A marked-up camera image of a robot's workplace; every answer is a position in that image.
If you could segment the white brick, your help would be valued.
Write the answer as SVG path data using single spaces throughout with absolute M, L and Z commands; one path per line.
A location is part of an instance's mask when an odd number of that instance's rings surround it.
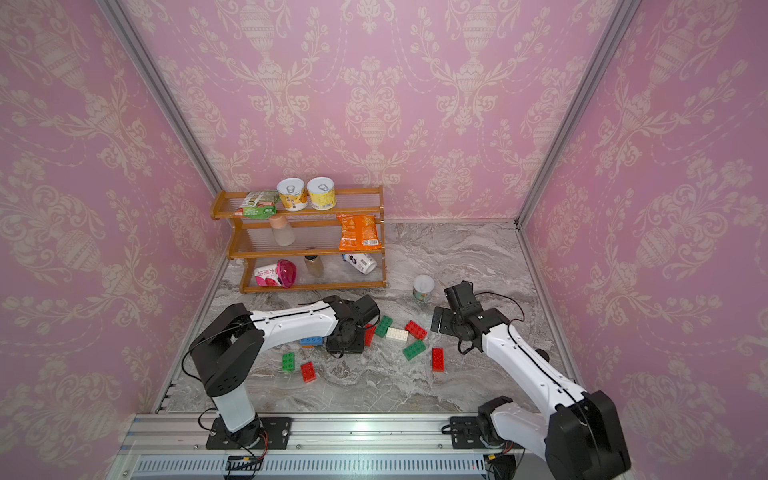
M 403 329 L 390 327 L 387 330 L 386 338 L 391 340 L 396 340 L 399 342 L 407 342 L 409 338 L 409 333 Z

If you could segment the light blue brick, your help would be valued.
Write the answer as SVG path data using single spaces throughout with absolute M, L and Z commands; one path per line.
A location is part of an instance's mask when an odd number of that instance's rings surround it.
M 324 338 L 320 336 L 307 337 L 299 341 L 299 345 L 302 348 L 314 348 L 314 347 L 322 346 L 323 343 L 324 343 Z

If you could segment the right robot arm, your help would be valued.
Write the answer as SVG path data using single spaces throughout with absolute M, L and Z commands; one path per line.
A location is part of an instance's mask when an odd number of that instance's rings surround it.
M 473 285 L 446 288 L 447 306 L 433 312 L 431 329 L 447 334 L 496 362 L 524 390 L 537 410 L 511 398 L 481 405 L 477 431 L 489 447 L 515 444 L 544 460 L 556 479 L 614 479 L 632 461 L 617 408 L 601 390 L 588 392 L 531 347 L 496 308 L 482 306 Z

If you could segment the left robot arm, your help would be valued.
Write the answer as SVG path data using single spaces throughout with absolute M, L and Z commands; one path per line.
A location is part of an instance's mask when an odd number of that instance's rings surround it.
M 328 339 L 343 353 L 350 352 L 380 319 L 380 309 L 368 295 L 357 300 L 332 295 L 278 311 L 249 310 L 242 303 L 226 307 L 187 350 L 218 414 L 209 447 L 267 444 L 268 430 L 244 386 L 261 352 L 310 337 Z

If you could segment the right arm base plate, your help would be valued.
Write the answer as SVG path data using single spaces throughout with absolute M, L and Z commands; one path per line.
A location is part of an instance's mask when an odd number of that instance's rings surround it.
M 502 452 L 520 449 L 521 445 L 502 439 L 489 418 L 477 416 L 453 416 L 441 427 L 441 433 L 451 437 L 454 449 L 499 449 Z

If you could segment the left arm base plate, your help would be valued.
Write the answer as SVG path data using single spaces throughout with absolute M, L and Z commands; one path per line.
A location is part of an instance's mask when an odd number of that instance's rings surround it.
M 290 417 L 256 417 L 237 432 L 227 429 L 221 417 L 212 426 L 205 447 L 207 450 L 266 449 L 286 450 L 291 435 Z

